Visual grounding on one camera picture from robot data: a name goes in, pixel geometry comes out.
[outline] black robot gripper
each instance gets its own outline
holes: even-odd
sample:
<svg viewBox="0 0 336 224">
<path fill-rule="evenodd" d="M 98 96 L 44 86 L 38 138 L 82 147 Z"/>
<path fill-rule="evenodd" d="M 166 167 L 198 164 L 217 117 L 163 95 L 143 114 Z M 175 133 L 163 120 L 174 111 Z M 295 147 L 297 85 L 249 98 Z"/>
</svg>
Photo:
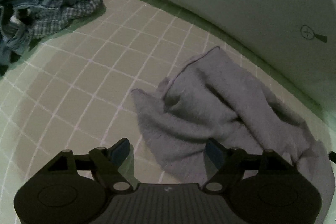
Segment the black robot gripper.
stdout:
<svg viewBox="0 0 336 224">
<path fill-rule="evenodd" d="M 22 224 L 313 224 L 317 189 L 273 150 L 250 155 L 209 139 L 218 172 L 199 184 L 144 184 L 118 172 L 130 151 L 123 138 L 88 155 L 63 150 L 16 193 Z M 78 170 L 90 170 L 94 180 Z M 257 175 L 243 179 L 246 170 Z"/>
</svg>

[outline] plaid shirt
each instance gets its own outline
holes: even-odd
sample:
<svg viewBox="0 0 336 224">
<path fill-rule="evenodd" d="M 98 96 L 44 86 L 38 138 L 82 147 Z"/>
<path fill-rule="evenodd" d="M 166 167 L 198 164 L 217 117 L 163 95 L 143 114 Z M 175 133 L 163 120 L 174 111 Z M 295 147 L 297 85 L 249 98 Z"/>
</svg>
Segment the plaid shirt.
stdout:
<svg viewBox="0 0 336 224">
<path fill-rule="evenodd" d="M 92 15 L 103 0 L 3 0 L 0 3 L 0 65 L 13 53 L 22 55 L 33 39 L 41 39 Z"/>
</svg>

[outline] towel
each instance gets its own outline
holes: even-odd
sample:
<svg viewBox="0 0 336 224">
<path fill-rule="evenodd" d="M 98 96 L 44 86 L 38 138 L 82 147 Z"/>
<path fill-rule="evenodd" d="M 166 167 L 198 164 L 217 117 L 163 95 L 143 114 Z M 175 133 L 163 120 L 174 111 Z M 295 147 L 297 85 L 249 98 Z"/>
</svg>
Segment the towel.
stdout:
<svg viewBox="0 0 336 224">
<path fill-rule="evenodd" d="M 219 47 L 189 60 L 154 93 L 135 89 L 132 96 L 145 143 L 166 172 L 185 183 L 204 184 L 203 151 L 210 137 L 249 154 L 272 149 L 320 192 L 322 207 L 315 223 L 323 223 L 335 190 L 323 143 L 299 115 Z"/>
</svg>

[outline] circular logo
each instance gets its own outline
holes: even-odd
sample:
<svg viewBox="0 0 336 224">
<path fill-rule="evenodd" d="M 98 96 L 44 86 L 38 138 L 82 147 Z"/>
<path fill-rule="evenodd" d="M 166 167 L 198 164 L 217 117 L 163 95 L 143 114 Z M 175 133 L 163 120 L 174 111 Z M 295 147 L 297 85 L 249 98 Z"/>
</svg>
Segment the circular logo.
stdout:
<svg viewBox="0 0 336 224">
<path fill-rule="evenodd" d="M 314 31 L 307 25 L 301 27 L 301 35 L 308 40 L 312 40 L 315 37 Z"/>
</svg>

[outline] clothing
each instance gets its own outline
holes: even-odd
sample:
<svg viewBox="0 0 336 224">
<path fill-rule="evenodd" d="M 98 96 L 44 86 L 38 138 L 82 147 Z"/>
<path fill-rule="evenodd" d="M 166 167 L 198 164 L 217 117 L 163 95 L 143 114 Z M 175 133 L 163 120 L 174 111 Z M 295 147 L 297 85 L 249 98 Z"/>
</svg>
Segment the clothing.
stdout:
<svg viewBox="0 0 336 224">
<path fill-rule="evenodd" d="M 203 155 L 210 137 L 249 154 L 272 149 L 318 189 L 322 208 L 315 223 L 323 222 L 335 190 L 325 147 L 300 116 L 219 47 L 192 58 L 155 93 L 135 89 L 132 95 L 142 136 L 168 173 L 204 184 L 214 174 L 207 177 Z"/>
<path fill-rule="evenodd" d="M 0 65 L 22 55 L 33 39 L 66 28 L 77 18 L 92 15 L 103 0 L 4 0 L 0 2 Z"/>
</svg>

